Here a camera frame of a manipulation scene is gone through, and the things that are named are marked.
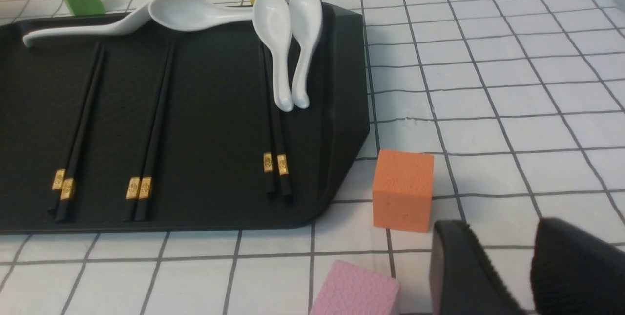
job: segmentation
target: gold band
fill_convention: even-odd
[[[286,154],[277,156],[277,171],[281,176],[289,174],[289,166],[286,164]]]
[[[143,177],[141,188],[139,189],[139,199],[147,199],[152,193],[152,177]]]
[[[52,190],[63,188],[63,180],[65,179],[65,169],[62,168],[54,173],[54,181],[52,182]]]
[[[273,158],[270,152],[263,154],[263,170],[265,173],[273,172]]]
[[[63,181],[63,189],[61,190],[61,200],[72,199],[74,197],[74,179],[68,178]]]
[[[125,193],[126,199],[137,199],[139,196],[139,185],[141,184],[141,177],[132,177],[128,182],[128,191]]]

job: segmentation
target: spoon bowl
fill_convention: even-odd
[[[205,0],[154,0],[149,12],[158,24],[180,32],[197,32],[252,19],[250,7],[220,7]]]
[[[273,57],[273,90],[275,105],[284,112],[293,110],[289,90],[287,59],[291,46],[291,18],[284,0],[256,0],[252,22],[259,39]]]
[[[308,108],[310,100],[306,93],[306,79],[321,35],[321,2],[319,0],[290,0],[289,11],[293,36],[301,48],[293,75],[291,96],[298,108]]]

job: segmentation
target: black tray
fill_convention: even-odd
[[[251,22],[179,33],[150,22],[101,39],[108,55],[67,222],[46,209],[98,37],[35,41],[40,28],[111,23],[125,14],[0,27],[0,232],[274,229],[302,226],[331,202],[369,132],[362,17],[323,5],[306,110],[282,113],[292,199],[264,195],[260,41]],[[149,221],[123,222],[125,192],[167,44],[176,59]],[[289,70],[299,55],[293,40]]]

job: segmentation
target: spoon handle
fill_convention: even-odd
[[[287,57],[278,55],[273,57],[274,70],[274,101],[275,105],[284,112],[293,110],[293,99],[289,89],[289,73],[287,70]]]
[[[308,108],[310,101],[306,93],[306,79],[308,78],[308,69],[311,65],[313,54],[308,48],[302,48],[295,67],[293,75],[293,84],[291,86],[291,97],[298,108]]]
[[[108,25],[49,28],[30,32],[22,38],[22,41],[25,46],[31,47],[33,45],[33,39],[41,37],[55,37],[61,35],[107,35],[109,30],[111,30],[111,28]]]

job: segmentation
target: black chopsticks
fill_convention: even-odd
[[[102,43],[96,43],[96,47],[94,48],[93,57],[91,58],[91,63],[89,66],[89,73],[87,74],[87,78],[84,82],[83,92],[80,97],[80,104],[78,105],[78,110],[76,113],[76,120],[74,121],[74,128],[70,133],[70,137],[67,140],[67,150],[65,150],[65,159],[61,168],[59,168],[56,173],[54,173],[54,181],[52,183],[52,193],[50,195],[50,206],[47,209],[49,213],[56,214],[56,206],[59,204],[59,195],[61,194],[61,189],[63,188],[63,181],[65,181],[65,173],[67,172],[67,165],[69,165],[69,157],[72,153],[72,148],[74,147],[74,141],[76,141],[76,134],[78,133],[78,126],[80,125],[81,117],[83,116],[85,102],[87,101],[87,94],[89,93],[89,88],[91,87],[91,81],[93,80],[93,72],[96,70],[96,66],[98,66],[98,60],[100,59],[100,52],[102,48]]]
[[[149,144],[147,144],[143,174],[139,185],[138,198],[136,199],[137,204],[136,211],[134,212],[134,221],[145,221],[147,217],[149,198],[152,193],[152,178],[154,177],[154,167],[156,166],[158,146],[161,139],[161,128],[163,127],[163,118],[165,117],[167,95],[169,94],[169,84],[174,62],[174,49],[174,42],[170,42],[167,48],[167,60],[163,70],[163,79],[159,90],[158,102],[156,104],[156,110],[154,111],[154,121],[152,130],[150,131]]]
[[[163,75],[167,72],[167,65],[170,58],[170,48],[171,45],[168,45],[165,58],[163,59],[163,69],[161,70],[161,73],[159,73],[160,80],[158,86],[155,87],[155,93],[153,96],[154,102],[152,102],[152,107],[150,108],[150,116],[146,121],[145,135],[143,136],[143,141],[137,151],[137,159],[135,161],[136,166],[132,169],[133,174],[128,182],[128,189],[125,193],[126,207],[124,221],[134,221],[135,207],[137,205],[137,199],[139,199],[139,189],[141,188],[141,176],[143,175],[143,168],[147,161],[147,150],[152,138],[152,130],[154,129],[154,121],[156,120],[156,111],[161,97],[161,88],[163,88],[163,81],[165,79]]]
[[[82,106],[80,106],[80,120],[76,124],[74,141],[71,145],[69,158],[67,159],[67,166],[64,172],[63,170],[58,170],[54,177],[53,189],[58,187],[58,181],[62,179],[61,194],[58,198],[58,205],[51,207],[51,212],[55,213],[54,221],[56,222],[63,222],[67,219],[69,206],[74,198],[74,194],[76,193],[76,169],[78,168],[78,161],[80,159],[84,138],[87,132],[89,115],[91,114],[94,99],[96,98],[96,92],[98,90],[98,84],[100,83],[104,57],[104,47],[101,42],[98,42],[96,44],[94,62],[92,63],[91,70],[89,72],[89,81],[87,81],[89,84],[86,87],[88,91],[86,96],[83,98],[83,103],[81,104]]]
[[[283,197],[288,197],[291,195],[291,179],[289,177],[289,165],[286,159],[286,150],[284,148],[284,134],[282,131],[282,121],[281,114],[279,108],[274,103],[274,95],[273,95],[273,73],[272,73],[272,65],[271,65],[271,52],[267,50],[265,46],[263,46],[263,55],[264,55],[264,65],[265,65],[265,81],[266,88],[268,90],[267,98],[268,107],[270,108],[271,114],[271,125],[273,131],[273,141],[275,147],[275,158],[273,162],[275,162],[275,166],[277,166],[277,177],[280,181],[280,193]]]

